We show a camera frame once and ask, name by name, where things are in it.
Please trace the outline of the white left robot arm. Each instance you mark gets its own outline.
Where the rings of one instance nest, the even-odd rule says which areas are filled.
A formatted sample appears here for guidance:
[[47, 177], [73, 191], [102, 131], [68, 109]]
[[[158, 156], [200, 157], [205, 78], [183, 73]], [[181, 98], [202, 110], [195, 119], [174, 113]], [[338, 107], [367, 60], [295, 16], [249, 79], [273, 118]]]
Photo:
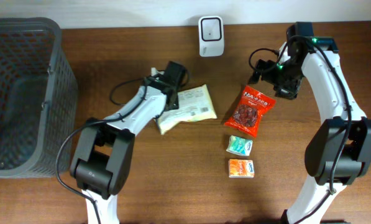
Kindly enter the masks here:
[[88, 223], [118, 223], [117, 198], [130, 172], [136, 136], [152, 119], [179, 107], [178, 91], [190, 79], [181, 64], [169, 62], [163, 71], [142, 79], [136, 95], [119, 111], [90, 118], [80, 134], [70, 175], [86, 199]]

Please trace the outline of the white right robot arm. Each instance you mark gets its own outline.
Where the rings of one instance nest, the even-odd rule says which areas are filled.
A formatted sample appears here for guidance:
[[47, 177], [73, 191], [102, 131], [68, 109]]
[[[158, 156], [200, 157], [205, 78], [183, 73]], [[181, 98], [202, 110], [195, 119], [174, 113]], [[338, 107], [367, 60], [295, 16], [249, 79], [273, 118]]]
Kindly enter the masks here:
[[307, 178], [281, 222], [320, 223], [336, 196], [369, 169], [371, 119], [347, 85], [335, 40], [316, 36], [311, 22], [291, 25], [275, 54], [275, 61], [258, 60], [251, 66], [249, 83], [266, 81], [277, 97], [294, 100], [306, 78], [321, 120], [305, 150]]

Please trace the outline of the red snack bag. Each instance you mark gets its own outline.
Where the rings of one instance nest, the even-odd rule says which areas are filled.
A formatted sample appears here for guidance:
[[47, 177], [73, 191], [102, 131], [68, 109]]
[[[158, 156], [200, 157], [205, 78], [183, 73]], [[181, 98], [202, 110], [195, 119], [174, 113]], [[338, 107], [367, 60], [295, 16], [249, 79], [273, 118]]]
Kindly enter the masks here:
[[245, 86], [238, 105], [224, 125], [256, 138], [262, 116], [271, 110], [275, 103], [273, 98]]

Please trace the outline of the yellow snack bag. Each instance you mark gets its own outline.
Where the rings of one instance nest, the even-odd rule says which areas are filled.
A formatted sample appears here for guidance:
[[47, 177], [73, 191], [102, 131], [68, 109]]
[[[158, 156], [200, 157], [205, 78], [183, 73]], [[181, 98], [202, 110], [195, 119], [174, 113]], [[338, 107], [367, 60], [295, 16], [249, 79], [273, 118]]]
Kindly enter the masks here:
[[217, 119], [206, 84], [178, 93], [179, 108], [164, 112], [156, 121], [161, 135], [180, 122], [198, 122]]

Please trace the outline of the orange tissue pack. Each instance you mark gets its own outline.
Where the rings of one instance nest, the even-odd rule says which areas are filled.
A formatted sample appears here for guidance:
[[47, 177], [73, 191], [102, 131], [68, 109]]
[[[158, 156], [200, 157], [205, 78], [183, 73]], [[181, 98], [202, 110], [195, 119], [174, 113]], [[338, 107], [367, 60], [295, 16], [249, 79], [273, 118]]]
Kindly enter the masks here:
[[252, 160], [229, 159], [229, 178], [254, 178], [255, 169]]

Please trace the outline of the teal tissue pack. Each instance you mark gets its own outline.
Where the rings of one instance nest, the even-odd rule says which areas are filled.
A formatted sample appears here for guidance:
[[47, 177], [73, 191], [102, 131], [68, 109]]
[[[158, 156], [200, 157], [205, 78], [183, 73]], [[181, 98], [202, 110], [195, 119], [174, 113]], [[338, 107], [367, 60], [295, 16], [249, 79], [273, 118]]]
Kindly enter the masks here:
[[250, 156], [253, 141], [251, 139], [244, 139], [237, 136], [230, 136], [229, 144], [226, 149], [227, 152], [238, 156]]

